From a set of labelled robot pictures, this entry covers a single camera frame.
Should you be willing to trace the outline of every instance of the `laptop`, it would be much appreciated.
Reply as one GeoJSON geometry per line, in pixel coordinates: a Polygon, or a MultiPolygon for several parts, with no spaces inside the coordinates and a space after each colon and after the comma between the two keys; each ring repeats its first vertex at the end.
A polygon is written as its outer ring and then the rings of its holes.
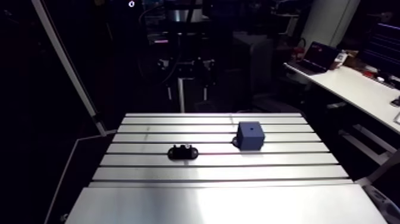
{"type": "Polygon", "coordinates": [[[339,50],[336,48],[313,42],[303,60],[290,61],[287,64],[308,75],[321,74],[329,69],[338,54],[339,50]]]}

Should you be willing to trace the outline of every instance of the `black clamp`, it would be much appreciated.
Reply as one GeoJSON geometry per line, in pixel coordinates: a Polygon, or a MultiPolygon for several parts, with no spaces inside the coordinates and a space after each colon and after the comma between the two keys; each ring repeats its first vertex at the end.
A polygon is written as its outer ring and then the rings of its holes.
{"type": "Polygon", "coordinates": [[[180,147],[174,145],[168,150],[170,160],[194,160],[197,156],[199,156],[199,151],[191,145],[181,145],[180,147]]]}
{"type": "Polygon", "coordinates": [[[390,102],[390,104],[394,107],[400,107],[400,97],[394,99],[392,102],[390,102]]]}

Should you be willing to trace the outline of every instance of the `computer monitor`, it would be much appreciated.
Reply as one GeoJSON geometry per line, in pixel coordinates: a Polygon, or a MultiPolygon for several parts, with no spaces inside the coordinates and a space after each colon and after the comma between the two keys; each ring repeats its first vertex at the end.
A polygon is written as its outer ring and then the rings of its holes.
{"type": "Polygon", "coordinates": [[[400,77],[400,27],[383,23],[375,25],[358,58],[383,72],[400,77]]]}
{"type": "Polygon", "coordinates": [[[303,60],[327,70],[332,65],[338,54],[338,49],[314,41],[310,45],[303,60]]]}

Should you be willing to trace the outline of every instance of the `black mounting bracket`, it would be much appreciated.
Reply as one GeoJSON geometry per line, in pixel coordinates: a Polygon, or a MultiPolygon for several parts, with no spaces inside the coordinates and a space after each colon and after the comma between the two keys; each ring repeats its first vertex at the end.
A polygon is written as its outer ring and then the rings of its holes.
{"type": "Polygon", "coordinates": [[[168,150],[168,158],[170,160],[194,160],[199,156],[199,151],[191,145],[181,145],[170,148],[168,150]]]}

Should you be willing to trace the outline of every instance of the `laptop screen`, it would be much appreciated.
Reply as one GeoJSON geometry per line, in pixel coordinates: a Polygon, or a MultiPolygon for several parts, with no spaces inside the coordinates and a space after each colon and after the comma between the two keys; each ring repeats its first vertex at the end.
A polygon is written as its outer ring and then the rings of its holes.
{"type": "Polygon", "coordinates": [[[336,48],[313,42],[304,56],[304,61],[323,69],[329,69],[338,54],[339,50],[336,48]]]}

